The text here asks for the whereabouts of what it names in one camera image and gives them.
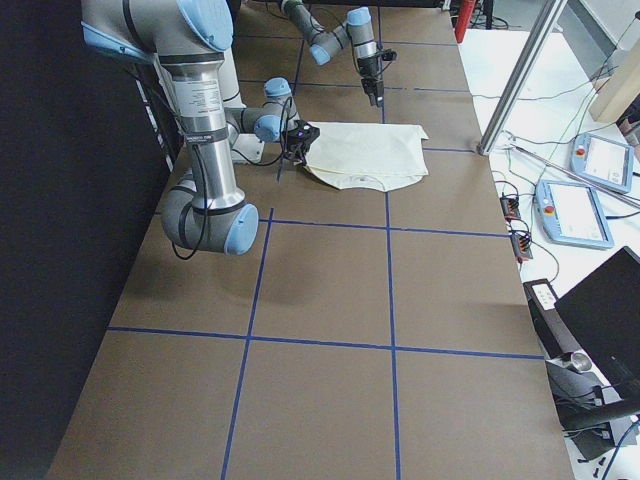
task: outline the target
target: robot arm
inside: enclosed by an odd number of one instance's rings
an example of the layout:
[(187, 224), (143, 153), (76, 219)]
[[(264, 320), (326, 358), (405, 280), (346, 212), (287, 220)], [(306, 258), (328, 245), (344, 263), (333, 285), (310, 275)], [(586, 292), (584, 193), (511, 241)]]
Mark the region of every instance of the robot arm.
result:
[[(246, 203), (236, 185), (227, 120), (242, 124), (246, 117), (247, 129), (265, 141), (289, 138), (301, 120), (287, 82), (267, 83), (268, 101), (261, 109), (225, 111), (219, 69), (233, 35), (226, 0), (83, 0), (82, 13), (89, 46), (142, 63), (153, 63), (157, 54), (171, 75), (191, 169), (162, 208), (166, 235), (194, 252), (248, 251), (258, 229), (258, 210)], [(290, 156), (303, 160), (311, 141)]]
[(351, 10), (341, 25), (333, 32), (326, 32), (301, 0), (278, 2), (282, 13), (294, 23), (310, 45), (309, 51), (318, 65), (329, 62), (351, 44), (364, 92), (369, 97), (371, 106), (381, 107), (384, 99), (382, 62), (395, 60), (397, 54), (393, 50), (384, 50), (376, 43), (369, 9), (360, 7)]

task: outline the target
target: red pole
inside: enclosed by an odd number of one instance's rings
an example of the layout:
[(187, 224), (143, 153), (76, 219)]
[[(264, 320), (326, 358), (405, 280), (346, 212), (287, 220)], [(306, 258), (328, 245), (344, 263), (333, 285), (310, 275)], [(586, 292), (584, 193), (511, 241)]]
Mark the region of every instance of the red pole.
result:
[(456, 22), (456, 41), (462, 43), (464, 40), (464, 34), (469, 26), (469, 21), (473, 15), (473, 10), (476, 8), (476, 0), (463, 0), (460, 6), (460, 12), (458, 13), (458, 21)]

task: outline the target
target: cream fabric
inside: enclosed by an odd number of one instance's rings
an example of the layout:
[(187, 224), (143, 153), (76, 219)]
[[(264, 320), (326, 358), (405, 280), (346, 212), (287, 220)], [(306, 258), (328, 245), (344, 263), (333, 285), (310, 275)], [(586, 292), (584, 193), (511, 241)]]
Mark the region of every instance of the cream fabric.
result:
[(427, 134), (419, 125), (310, 122), (320, 137), (307, 153), (307, 170), (338, 189), (382, 192), (428, 175), (422, 154)]

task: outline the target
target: black monitor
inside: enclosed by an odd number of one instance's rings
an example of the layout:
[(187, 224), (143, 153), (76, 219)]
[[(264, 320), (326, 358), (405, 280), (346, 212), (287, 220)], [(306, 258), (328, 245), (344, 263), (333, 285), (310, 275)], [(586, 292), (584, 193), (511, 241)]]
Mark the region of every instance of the black monitor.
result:
[(640, 397), (640, 258), (624, 247), (556, 310), (620, 397)]

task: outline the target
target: blue joint cap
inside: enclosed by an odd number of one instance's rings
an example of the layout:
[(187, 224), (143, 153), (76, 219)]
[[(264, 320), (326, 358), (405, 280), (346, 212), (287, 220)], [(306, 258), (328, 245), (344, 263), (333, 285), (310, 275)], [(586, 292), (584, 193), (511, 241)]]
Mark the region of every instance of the blue joint cap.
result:
[(258, 209), (254, 205), (249, 203), (242, 207), (227, 234), (224, 253), (227, 255), (247, 253), (256, 239), (259, 220)]
[(226, 0), (177, 0), (189, 28), (205, 45), (224, 52), (233, 43), (233, 21)]
[(280, 130), (280, 117), (275, 115), (263, 115), (253, 127), (253, 133), (263, 142), (277, 142)]
[(311, 45), (309, 52), (318, 65), (324, 65), (331, 60), (331, 55), (320, 45)]
[(282, 77), (276, 77), (264, 84), (264, 94), (269, 98), (291, 95), (291, 87)]
[(81, 22), (85, 43), (107, 57), (134, 63), (153, 63), (153, 57), (139, 48)]
[(356, 8), (347, 13), (347, 23), (351, 27), (361, 27), (371, 23), (371, 14), (367, 7)]

